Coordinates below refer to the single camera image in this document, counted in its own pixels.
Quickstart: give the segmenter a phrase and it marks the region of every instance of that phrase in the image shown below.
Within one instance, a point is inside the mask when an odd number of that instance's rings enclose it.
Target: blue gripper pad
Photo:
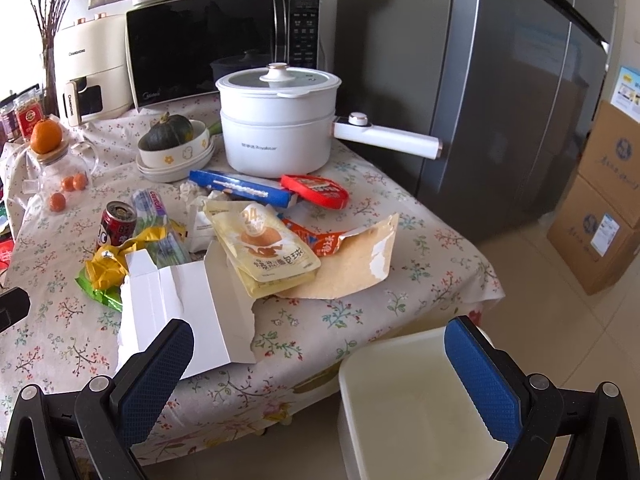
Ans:
[[[512,449],[522,422],[520,403],[511,387],[459,319],[447,324],[444,349],[491,436]]]
[[[122,399],[118,436],[127,448],[149,436],[192,356],[193,332],[182,323]]]

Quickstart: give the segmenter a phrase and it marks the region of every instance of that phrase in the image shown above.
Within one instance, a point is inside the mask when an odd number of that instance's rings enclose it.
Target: screw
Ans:
[[[104,375],[94,377],[89,383],[89,389],[92,392],[101,392],[106,389],[107,386],[109,386],[109,378]]]
[[[542,374],[533,374],[529,378],[529,384],[537,390],[546,390],[549,387],[549,379]]]
[[[30,399],[33,399],[33,397],[35,397],[37,394],[38,394],[38,389],[35,386],[31,385],[24,388],[20,393],[20,396],[24,400],[30,400]]]
[[[602,385],[602,391],[608,397],[617,397],[620,394],[620,390],[614,383],[604,383]]]

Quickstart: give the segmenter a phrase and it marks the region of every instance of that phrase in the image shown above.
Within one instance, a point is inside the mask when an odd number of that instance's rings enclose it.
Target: stacked plates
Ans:
[[[200,155],[194,156],[191,160],[178,164],[177,166],[171,166],[170,168],[149,168],[142,162],[140,154],[136,157],[136,164],[138,165],[140,173],[142,173],[147,180],[164,183],[176,182],[177,180],[187,178],[191,170],[201,170],[204,168],[213,156],[215,144],[214,139],[211,139],[209,141],[209,147]]]

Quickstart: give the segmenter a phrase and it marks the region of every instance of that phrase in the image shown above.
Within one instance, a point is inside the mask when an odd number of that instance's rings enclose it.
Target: refrigerator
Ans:
[[[338,112],[443,140],[355,146],[473,242],[552,211],[588,136],[614,0],[338,0]]]

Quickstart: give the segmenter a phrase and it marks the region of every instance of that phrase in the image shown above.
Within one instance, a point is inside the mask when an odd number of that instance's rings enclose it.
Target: white cardboard box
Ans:
[[[217,241],[200,262],[158,269],[141,250],[127,254],[127,265],[129,276],[121,287],[118,370],[174,318],[185,320],[193,330],[193,358],[183,379],[229,363],[255,363],[254,300]]]

